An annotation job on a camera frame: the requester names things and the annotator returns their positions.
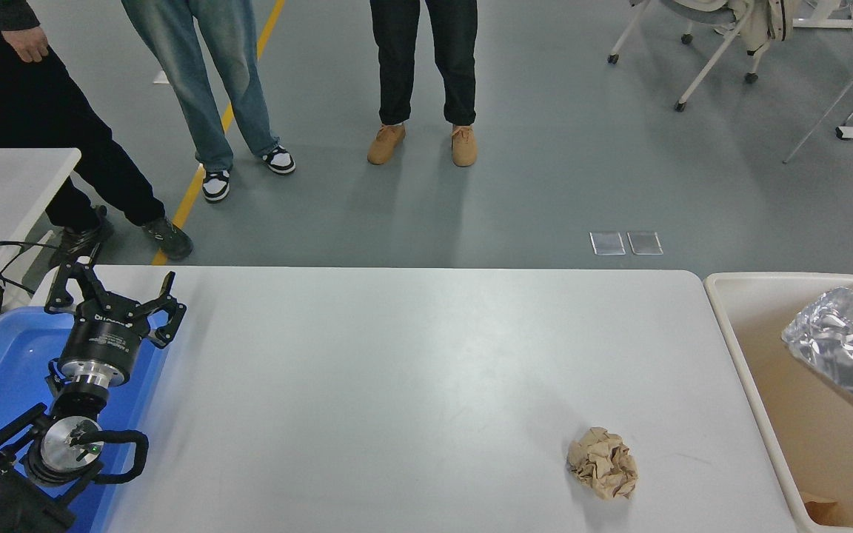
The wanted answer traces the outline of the person's hand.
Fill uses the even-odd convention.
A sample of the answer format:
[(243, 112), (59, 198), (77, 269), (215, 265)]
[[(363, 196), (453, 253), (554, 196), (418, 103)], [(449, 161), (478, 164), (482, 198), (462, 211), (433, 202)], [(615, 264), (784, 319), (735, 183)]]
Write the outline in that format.
[(1, 34), (24, 63), (41, 63), (50, 54), (50, 43), (41, 26), (1, 31)]

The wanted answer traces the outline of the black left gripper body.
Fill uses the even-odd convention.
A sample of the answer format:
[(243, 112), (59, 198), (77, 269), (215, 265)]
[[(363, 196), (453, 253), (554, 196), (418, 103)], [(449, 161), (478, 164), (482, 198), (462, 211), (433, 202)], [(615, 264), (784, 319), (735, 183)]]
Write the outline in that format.
[(148, 318), (132, 301), (82, 301), (56, 367), (68, 378), (97, 371), (109, 378), (131, 377), (140, 344), (149, 334)]

